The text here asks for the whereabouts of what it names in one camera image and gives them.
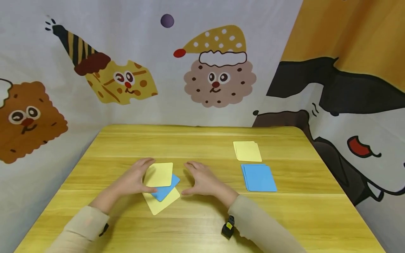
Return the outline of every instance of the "hand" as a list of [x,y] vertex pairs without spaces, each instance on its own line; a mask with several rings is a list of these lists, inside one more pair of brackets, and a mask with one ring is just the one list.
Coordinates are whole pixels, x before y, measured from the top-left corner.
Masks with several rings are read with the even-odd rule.
[[110,185],[120,196],[141,192],[157,192],[156,188],[143,185],[142,178],[146,170],[155,162],[153,158],[136,161],[122,176]]
[[189,161],[184,166],[194,177],[194,186],[181,192],[182,195],[211,195],[229,208],[239,196],[234,189],[221,182],[207,165]]
[[207,165],[199,162],[189,161],[184,166],[190,171],[194,177],[195,183],[192,188],[186,189],[181,192],[182,195],[212,195],[219,190],[224,184],[212,173]]

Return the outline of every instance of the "blue card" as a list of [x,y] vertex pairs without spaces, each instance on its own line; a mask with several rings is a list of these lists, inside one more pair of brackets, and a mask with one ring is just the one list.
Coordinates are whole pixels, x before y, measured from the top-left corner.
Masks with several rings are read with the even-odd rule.
[[158,189],[158,191],[151,193],[151,195],[153,197],[155,197],[157,200],[162,201],[179,182],[180,182],[180,178],[178,178],[176,175],[173,174],[172,183],[170,186],[156,187],[156,189]]
[[265,164],[242,164],[248,191],[277,191],[270,167]]
[[243,178],[245,180],[245,185],[246,189],[249,191],[249,184],[246,180],[246,174],[245,174],[245,166],[267,166],[266,164],[241,164],[242,167],[242,173],[243,173]]

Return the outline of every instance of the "purple dot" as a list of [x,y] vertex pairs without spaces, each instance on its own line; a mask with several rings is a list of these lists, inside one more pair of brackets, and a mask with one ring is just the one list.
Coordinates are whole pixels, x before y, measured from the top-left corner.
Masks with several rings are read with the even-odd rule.
[[164,26],[166,28],[170,28],[174,25],[175,19],[172,17],[172,15],[165,14],[160,19],[160,23],[162,24],[162,26]]

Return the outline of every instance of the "cartoon cookie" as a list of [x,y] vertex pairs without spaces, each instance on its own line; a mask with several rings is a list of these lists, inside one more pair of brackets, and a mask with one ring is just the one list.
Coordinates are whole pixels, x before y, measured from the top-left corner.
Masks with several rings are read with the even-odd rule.
[[7,99],[0,108],[0,160],[6,164],[68,130],[67,121],[52,105],[41,82],[11,84],[0,79],[2,96],[9,86]]
[[75,66],[75,72],[87,79],[101,102],[129,104],[131,98],[142,100],[158,94],[147,68],[130,60],[126,66],[119,66],[82,38],[57,25],[53,19],[51,21],[53,24],[47,24],[52,27],[45,29],[58,36]]
[[203,32],[173,55],[180,58],[186,53],[200,54],[184,75],[184,90],[194,102],[221,108],[251,94],[256,75],[247,61],[246,41],[239,27],[228,25]]

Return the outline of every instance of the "yellow card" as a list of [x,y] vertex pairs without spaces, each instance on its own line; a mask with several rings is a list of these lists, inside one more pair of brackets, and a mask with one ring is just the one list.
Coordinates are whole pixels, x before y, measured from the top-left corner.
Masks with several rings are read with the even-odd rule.
[[170,191],[170,193],[160,202],[150,193],[142,193],[142,194],[153,215],[160,213],[163,209],[168,207],[170,204],[172,204],[176,199],[180,197],[180,193],[177,191],[176,187],[173,188]]
[[172,184],[173,163],[152,164],[145,174],[143,183],[149,187],[165,187]]
[[261,162],[259,146],[255,142],[236,142],[236,157],[239,161]]
[[236,143],[238,143],[238,142],[253,142],[254,143],[254,141],[234,141],[233,142],[233,149],[235,150],[236,158],[238,158],[238,153],[236,151]]

